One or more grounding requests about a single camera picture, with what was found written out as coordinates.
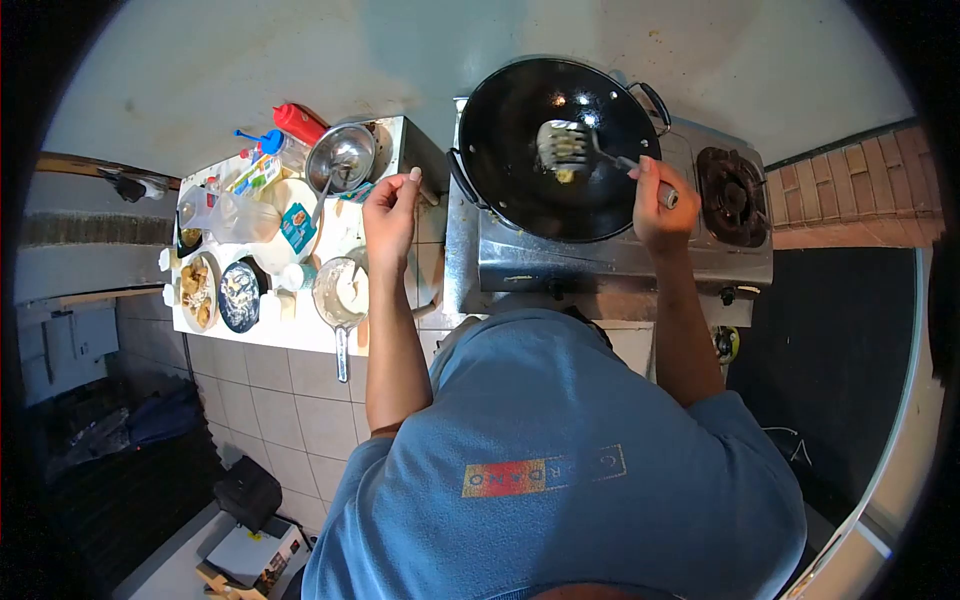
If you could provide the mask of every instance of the metal bowl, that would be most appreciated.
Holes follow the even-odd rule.
[[[328,194],[342,194],[356,189],[373,169],[376,142],[362,125],[346,123],[324,133],[306,158],[306,182],[317,194],[326,187]]]

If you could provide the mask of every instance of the black wok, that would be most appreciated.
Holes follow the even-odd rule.
[[[565,242],[593,242],[633,221],[636,183],[600,161],[571,183],[540,165],[537,130],[550,119],[580,121],[597,130],[614,156],[660,159],[646,110],[629,89],[640,85],[669,130],[670,115],[647,84],[620,85],[592,67],[562,59],[515,62],[477,86],[460,119],[460,150],[447,160],[468,199],[514,227]],[[456,159],[461,156],[463,171]]]

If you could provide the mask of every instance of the stainless steel stove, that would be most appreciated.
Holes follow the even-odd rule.
[[[456,99],[458,145],[466,98]],[[693,124],[677,123],[660,138],[662,159],[704,199],[690,235],[694,278],[702,295],[724,305],[751,300],[773,281],[773,244],[763,163],[742,141]],[[444,302],[460,312],[483,312],[504,294],[649,293],[653,264],[632,229],[587,244],[546,240],[512,228],[466,200],[450,182]]]

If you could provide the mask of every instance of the red ketchup bottle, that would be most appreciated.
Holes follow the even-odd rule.
[[[274,107],[274,123],[307,146],[316,144],[326,132],[323,124],[295,104]]]

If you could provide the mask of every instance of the burner grate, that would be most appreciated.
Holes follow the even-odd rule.
[[[758,248],[768,235],[763,176],[736,150],[707,147],[697,155],[704,224],[718,241]]]

